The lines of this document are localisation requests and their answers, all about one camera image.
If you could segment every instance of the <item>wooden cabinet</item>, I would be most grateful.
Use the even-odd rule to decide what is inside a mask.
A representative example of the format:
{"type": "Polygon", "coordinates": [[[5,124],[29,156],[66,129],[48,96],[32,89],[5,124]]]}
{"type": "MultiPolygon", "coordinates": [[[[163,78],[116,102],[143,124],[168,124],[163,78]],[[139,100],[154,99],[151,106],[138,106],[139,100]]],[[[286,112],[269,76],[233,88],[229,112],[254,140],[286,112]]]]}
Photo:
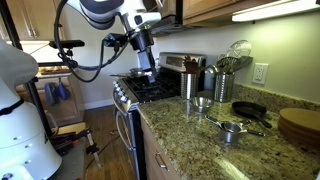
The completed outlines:
{"type": "MultiPolygon", "coordinates": [[[[43,109],[52,114],[59,126],[82,122],[84,116],[84,107],[78,80],[72,75],[68,77],[61,77],[61,83],[69,90],[70,97],[67,100],[59,99],[59,103],[56,105],[50,105],[46,100],[44,86],[48,82],[53,82],[56,86],[58,86],[59,79],[39,79],[39,82],[35,83],[43,109]]],[[[31,102],[29,94],[24,86],[18,86],[16,90],[23,99],[31,102]]]]}
{"type": "Polygon", "coordinates": [[[143,0],[143,3],[148,12],[160,12],[161,17],[176,14],[176,0],[160,0],[162,7],[157,5],[158,0],[143,0]]]}
{"type": "MultiPolygon", "coordinates": [[[[56,0],[7,0],[7,4],[17,29],[20,40],[53,40],[56,0]]],[[[10,40],[3,24],[0,22],[0,35],[10,40]]]]}
{"type": "Polygon", "coordinates": [[[276,0],[183,0],[183,24],[223,26],[232,24],[232,13],[276,0]]]}
{"type": "Polygon", "coordinates": [[[141,120],[141,128],[148,180],[180,179],[144,119],[141,120]]]}

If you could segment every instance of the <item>range hood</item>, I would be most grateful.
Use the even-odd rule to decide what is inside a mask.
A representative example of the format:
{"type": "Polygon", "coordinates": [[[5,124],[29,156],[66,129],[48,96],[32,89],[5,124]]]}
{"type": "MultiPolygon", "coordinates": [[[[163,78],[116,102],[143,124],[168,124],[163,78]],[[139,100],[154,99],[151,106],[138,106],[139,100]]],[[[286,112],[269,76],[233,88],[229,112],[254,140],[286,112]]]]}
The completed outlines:
{"type": "Polygon", "coordinates": [[[181,17],[178,17],[177,15],[170,15],[162,18],[161,21],[153,25],[151,28],[151,34],[154,37],[165,36],[195,28],[199,27],[183,26],[181,17]]]}

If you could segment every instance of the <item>utensil holder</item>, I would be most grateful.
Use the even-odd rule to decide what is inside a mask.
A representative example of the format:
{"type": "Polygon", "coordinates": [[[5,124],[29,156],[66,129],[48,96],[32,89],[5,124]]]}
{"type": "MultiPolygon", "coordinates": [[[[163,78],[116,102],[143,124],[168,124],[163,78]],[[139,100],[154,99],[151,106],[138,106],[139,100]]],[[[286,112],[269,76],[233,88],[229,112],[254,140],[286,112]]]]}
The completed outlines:
{"type": "Polygon", "coordinates": [[[234,73],[219,73],[214,78],[213,99],[216,102],[230,102],[234,82],[234,73]]]}
{"type": "Polygon", "coordinates": [[[197,95],[198,76],[197,74],[181,73],[181,98],[191,99],[197,95]]]}

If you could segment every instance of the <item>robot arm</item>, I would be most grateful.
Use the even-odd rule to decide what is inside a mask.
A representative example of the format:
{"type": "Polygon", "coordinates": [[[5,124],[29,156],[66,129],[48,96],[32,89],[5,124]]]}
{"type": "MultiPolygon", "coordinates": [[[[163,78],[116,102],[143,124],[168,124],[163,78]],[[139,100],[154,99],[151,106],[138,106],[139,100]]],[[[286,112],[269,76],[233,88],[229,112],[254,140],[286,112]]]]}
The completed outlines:
{"type": "Polygon", "coordinates": [[[149,81],[155,81],[155,63],[150,47],[154,42],[150,37],[149,29],[161,19],[160,13],[146,12],[142,0],[64,1],[77,10],[96,29],[109,29],[114,24],[115,16],[119,16],[125,28],[125,36],[130,41],[133,50],[138,51],[142,69],[146,72],[151,71],[152,75],[149,76],[149,81]]]}

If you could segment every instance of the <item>wooden floor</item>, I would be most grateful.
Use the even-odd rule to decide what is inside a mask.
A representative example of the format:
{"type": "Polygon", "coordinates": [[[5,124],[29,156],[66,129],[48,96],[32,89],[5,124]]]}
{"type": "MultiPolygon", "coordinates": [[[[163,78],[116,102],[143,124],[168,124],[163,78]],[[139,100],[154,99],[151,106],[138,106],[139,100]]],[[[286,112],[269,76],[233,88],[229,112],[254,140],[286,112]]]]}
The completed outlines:
{"type": "MultiPolygon", "coordinates": [[[[113,117],[114,106],[90,109],[85,112],[84,121],[87,127],[90,127],[92,138],[97,143],[100,150],[114,138],[119,136],[116,130],[115,118],[113,117]]],[[[101,170],[98,170],[95,161],[86,170],[87,180],[133,180],[134,174],[128,162],[128,154],[125,145],[120,137],[113,140],[99,155],[103,164],[101,170]]],[[[93,159],[92,155],[86,156],[86,167],[93,159]]]]}

